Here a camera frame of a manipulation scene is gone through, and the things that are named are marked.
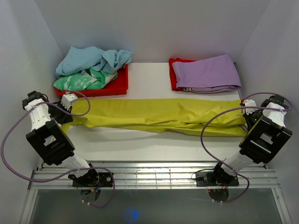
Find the yellow-green trousers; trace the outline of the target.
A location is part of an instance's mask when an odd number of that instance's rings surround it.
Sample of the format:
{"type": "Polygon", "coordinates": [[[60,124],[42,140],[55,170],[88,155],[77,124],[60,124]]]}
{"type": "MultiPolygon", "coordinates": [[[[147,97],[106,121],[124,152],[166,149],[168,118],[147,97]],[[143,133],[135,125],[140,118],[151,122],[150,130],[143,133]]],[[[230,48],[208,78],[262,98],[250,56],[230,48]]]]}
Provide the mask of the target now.
{"type": "Polygon", "coordinates": [[[209,101],[190,98],[169,99],[92,99],[78,100],[73,104],[73,121],[70,126],[111,127],[162,133],[175,131],[199,136],[238,136],[246,134],[245,119],[241,110],[228,112],[206,123],[217,114],[237,108],[239,100],[209,101]]]}

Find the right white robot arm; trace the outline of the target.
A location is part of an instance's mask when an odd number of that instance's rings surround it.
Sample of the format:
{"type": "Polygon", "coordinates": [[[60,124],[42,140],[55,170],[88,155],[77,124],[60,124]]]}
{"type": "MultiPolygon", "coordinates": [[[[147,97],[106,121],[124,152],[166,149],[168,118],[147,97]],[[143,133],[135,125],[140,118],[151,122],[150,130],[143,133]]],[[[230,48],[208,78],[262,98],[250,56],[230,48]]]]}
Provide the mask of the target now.
{"type": "Polygon", "coordinates": [[[272,95],[256,109],[254,100],[245,99],[241,106],[247,125],[247,134],[239,144],[240,151],[218,162],[211,173],[211,181],[216,185],[229,185],[243,168],[259,163],[269,163],[286,142],[292,131],[285,127],[284,119],[289,107],[286,99],[272,95]]]}

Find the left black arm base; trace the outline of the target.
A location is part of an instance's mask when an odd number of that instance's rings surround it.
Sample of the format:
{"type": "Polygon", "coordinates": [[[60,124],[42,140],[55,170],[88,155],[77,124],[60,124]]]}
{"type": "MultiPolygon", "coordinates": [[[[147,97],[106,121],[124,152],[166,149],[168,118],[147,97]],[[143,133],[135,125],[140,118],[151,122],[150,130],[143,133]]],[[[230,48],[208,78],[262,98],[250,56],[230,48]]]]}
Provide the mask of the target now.
{"type": "Polygon", "coordinates": [[[72,186],[82,189],[80,196],[84,202],[95,202],[99,199],[102,188],[109,188],[113,186],[112,177],[109,173],[97,172],[92,169],[85,175],[76,177],[75,175],[68,175],[72,180],[72,186]]]}

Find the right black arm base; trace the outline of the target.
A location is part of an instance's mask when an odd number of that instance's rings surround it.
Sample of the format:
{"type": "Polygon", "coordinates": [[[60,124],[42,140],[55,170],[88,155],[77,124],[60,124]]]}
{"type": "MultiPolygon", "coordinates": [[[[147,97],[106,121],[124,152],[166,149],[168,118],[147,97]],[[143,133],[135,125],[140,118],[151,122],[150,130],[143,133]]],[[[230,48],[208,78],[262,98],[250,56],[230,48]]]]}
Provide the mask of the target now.
{"type": "Polygon", "coordinates": [[[196,182],[197,187],[208,187],[208,194],[214,201],[226,202],[229,197],[229,187],[239,186],[237,177],[232,181],[225,180],[213,173],[212,169],[202,169],[192,173],[191,179],[196,182]]]}

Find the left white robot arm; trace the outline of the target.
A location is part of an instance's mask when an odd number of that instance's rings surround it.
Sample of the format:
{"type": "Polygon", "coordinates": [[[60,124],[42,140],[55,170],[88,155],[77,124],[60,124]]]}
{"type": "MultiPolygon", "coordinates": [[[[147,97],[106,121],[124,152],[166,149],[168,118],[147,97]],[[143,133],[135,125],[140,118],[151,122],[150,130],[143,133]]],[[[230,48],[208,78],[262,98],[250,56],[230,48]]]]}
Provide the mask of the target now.
{"type": "Polygon", "coordinates": [[[29,114],[31,132],[26,139],[47,165],[63,165],[73,173],[68,177],[85,186],[99,186],[99,174],[92,164],[74,153],[75,146],[62,130],[61,125],[73,121],[72,104],[78,99],[74,93],[64,94],[60,101],[49,105],[48,97],[33,91],[22,101],[29,114]]]}

